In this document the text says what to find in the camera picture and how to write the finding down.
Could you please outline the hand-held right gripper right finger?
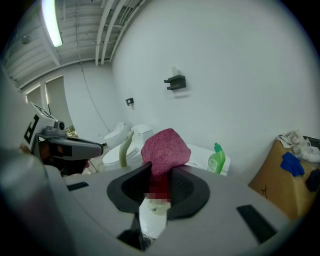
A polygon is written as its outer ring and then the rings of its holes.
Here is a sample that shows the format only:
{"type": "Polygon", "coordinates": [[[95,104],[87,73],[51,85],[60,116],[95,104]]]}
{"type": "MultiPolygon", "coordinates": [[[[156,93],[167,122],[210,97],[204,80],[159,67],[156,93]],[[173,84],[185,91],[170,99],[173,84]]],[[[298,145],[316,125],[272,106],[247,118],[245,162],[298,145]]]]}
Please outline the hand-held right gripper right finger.
{"type": "Polygon", "coordinates": [[[168,172],[168,192],[170,208],[167,220],[191,218],[197,214],[210,198],[210,188],[200,177],[182,167],[174,167],[168,172]]]}

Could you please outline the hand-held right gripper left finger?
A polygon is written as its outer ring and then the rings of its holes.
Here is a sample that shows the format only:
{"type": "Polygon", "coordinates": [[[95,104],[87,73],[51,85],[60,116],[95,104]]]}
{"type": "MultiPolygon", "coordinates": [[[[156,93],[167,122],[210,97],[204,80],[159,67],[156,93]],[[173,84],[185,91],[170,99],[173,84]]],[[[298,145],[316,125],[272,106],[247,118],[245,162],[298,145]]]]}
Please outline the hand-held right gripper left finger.
{"type": "Polygon", "coordinates": [[[107,187],[107,195],[114,206],[121,212],[133,214],[129,229],[123,231],[117,238],[144,251],[151,241],[143,237],[139,220],[139,208],[144,201],[145,194],[149,192],[152,163],[147,162],[134,168],[132,171],[114,179],[107,187]]]}

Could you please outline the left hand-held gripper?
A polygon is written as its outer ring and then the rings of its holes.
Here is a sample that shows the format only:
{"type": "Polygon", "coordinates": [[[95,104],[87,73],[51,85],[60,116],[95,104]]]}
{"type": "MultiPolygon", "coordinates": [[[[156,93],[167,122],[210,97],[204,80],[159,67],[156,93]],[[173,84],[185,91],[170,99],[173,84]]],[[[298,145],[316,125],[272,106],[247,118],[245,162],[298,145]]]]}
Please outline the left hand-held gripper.
{"type": "Polygon", "coordinates": [[[34,114],[24,133],[23,143],[45,165],[57,168],[62,176],[71,176],[81,174],[89,160],[103,154],[102,144],[67,136],[63,121],[41,106],[32,102],[27,104],[34,114]]]}

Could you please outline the pink fluffy cloth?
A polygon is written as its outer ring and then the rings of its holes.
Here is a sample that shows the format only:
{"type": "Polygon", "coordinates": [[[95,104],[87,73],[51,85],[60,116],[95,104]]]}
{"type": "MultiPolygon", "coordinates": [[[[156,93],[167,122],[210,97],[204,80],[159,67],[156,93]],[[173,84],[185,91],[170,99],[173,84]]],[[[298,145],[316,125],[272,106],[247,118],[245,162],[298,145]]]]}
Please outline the pink fluffy cloth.
{"type": "Polygon", "coordinates": [[[170,202],[172,192],[168,172],[186,164],[190,160],[191,150],[174,129],[167,128],[147,139],[141,149],[141,156],[143,162],[151,163],[149,198],[170,202]]]}

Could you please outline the white toilet with flat lid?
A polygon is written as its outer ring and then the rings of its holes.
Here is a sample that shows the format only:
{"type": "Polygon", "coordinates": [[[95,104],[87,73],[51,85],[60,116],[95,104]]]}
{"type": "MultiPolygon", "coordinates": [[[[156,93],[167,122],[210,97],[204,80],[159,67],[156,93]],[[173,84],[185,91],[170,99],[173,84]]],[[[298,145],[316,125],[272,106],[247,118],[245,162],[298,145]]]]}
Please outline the white toilet with flat lid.
{"type": "MultiPolygon", "coordinates": [[[[214,152],[192,144],[188,144],[187,147],[191,150],[187,165],[207,170],[209,157],[214,152]]],[[[167,210],[172,205],[172,202],[156,204],[154,200],[147,197],[144,198],[139,207],[139,223],[144,237],[155,240],[161,235],[166,228],[167,210]]]]}

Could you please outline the green detergent bottle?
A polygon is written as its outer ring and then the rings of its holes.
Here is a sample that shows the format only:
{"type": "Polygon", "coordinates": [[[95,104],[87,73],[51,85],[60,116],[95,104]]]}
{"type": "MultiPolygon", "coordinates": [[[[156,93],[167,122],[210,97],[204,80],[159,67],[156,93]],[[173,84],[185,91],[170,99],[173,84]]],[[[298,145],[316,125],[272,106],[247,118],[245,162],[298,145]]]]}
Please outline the green detergent bottle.
{"type": "Polygon", "coordinates": [[[214,153],[208,159],[207,170],[212,173],[220,174],[226,161],[222,146],[217,142],[214,144],[214,153]]]}

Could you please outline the grey roller blind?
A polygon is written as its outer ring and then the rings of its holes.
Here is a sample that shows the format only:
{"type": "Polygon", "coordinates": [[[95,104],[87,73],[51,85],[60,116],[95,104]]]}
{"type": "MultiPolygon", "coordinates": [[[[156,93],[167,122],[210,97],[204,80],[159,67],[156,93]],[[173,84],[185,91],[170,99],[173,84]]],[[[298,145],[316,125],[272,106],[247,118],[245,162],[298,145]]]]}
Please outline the grey roller blind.
{"type": "Polygon", "coordinates": [[[37,87],[26,95],[27,101],[42,107],[41,88],[37,87]]]}
{"type": "Polygon", "coordinates": [[[66,128],[71,127],[73,122],[67,105],[64,77],[60,76],[47,82],[45,87],[50,114],[63,121],[66,128]]]}

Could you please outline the large cardboard box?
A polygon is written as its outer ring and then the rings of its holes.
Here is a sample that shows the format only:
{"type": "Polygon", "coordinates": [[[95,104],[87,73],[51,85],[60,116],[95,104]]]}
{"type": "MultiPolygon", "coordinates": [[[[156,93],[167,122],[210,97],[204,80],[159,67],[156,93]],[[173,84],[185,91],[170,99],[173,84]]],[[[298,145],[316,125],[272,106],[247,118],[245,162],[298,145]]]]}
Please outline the large cardboard box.
{"type": "Polygon", "coordinates": [[[305,216],[316,199],[317,193],[308,190],[306,180],[320,163],[301,161],[304,175],[294,177],[281,168],[283,155],[289,149],[276,140],[262,167],[248,186],[278,207],[289,219],[305,216]]]}

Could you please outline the blue glove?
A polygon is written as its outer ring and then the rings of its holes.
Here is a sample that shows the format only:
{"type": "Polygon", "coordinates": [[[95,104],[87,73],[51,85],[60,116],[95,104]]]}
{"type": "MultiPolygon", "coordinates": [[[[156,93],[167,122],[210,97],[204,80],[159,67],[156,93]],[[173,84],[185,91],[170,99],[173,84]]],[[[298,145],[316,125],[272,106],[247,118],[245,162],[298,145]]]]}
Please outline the blue glove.
{"type": "Polygon", "coordinates": [[[280,167],[291,173],[293,177],[303,176],[305,174],[300,160],[290,152],[286,152],[282,156],[280,167]]]}

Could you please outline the white rag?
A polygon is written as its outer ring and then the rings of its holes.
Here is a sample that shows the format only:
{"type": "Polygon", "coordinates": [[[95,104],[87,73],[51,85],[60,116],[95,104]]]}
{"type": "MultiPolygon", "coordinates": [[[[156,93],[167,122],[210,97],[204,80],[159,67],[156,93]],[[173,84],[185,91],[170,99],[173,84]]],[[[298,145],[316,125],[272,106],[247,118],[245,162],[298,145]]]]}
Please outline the white rag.
{"type": "Polygon", "coordinates": [[[291,148],[305,140],[299,129],[279,134],[276,139],[284,148],[291,148]]]}

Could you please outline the dark navy glove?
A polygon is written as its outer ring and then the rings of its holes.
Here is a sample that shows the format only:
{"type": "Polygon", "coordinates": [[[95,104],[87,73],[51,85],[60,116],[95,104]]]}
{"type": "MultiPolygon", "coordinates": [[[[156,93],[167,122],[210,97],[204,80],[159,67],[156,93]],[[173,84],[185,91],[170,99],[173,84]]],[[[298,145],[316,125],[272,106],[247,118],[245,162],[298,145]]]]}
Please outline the dark navy glove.
{"type": "Polygon", "coordinates": [[[320,187],[320,169],[313,170],[305,183],[310,192],[316,192],[320,187]]]}

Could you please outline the black flat case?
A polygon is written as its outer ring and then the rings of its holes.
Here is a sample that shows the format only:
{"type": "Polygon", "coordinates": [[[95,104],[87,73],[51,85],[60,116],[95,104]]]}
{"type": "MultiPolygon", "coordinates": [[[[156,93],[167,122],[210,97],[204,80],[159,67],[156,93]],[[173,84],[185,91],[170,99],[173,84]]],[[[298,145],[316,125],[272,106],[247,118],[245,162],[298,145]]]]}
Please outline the black flat case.
{"type": "Polygon", "coordinates": [[[303,138],[305,140],[309,140],[310,145],[312,147],[318,148],[320,150],[320,139],[318,138],[313,138],[313,137],[309,137],[309,136],[303,136],[303,138]]]}

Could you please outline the white ceiling pipes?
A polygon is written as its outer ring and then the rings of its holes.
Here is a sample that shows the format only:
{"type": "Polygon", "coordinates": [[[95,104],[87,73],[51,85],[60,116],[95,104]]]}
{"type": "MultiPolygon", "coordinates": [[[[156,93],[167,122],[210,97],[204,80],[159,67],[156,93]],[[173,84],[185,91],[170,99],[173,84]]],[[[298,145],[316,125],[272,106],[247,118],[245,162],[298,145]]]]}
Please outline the white ceiling pipes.
{"type": "Polygon", "coordinates": [[[95,65],[111,62],[127,28],[148,0],[102,0],[95,42],[95,65]]]}

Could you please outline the long ceiling tube light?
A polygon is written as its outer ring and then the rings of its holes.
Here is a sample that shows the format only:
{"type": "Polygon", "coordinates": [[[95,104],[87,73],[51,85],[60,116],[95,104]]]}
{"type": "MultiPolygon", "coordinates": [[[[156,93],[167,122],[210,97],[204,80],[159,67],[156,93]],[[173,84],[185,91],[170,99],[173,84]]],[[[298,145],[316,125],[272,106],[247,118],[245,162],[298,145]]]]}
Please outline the long ceiling tube light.
{"type": "Polygon", "coordinates": [[[41,11],[53,46],[55,48],[62,46],[63,41],[57,21],[55,0],[41,0],[41,11]]]}

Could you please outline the large black wall holder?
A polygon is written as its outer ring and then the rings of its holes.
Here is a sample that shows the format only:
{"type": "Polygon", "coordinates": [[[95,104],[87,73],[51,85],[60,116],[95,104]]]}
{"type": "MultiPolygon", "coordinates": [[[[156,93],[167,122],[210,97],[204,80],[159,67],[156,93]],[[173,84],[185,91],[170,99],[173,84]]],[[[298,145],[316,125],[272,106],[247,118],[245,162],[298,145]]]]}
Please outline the large black wall holder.
{"type": "Polygon", "coordinates": [[[186,88],[186,78],[184,75],[175,75],[164,80],[164,83],[170,84],[166,89],[170,91],[186,88]]]}

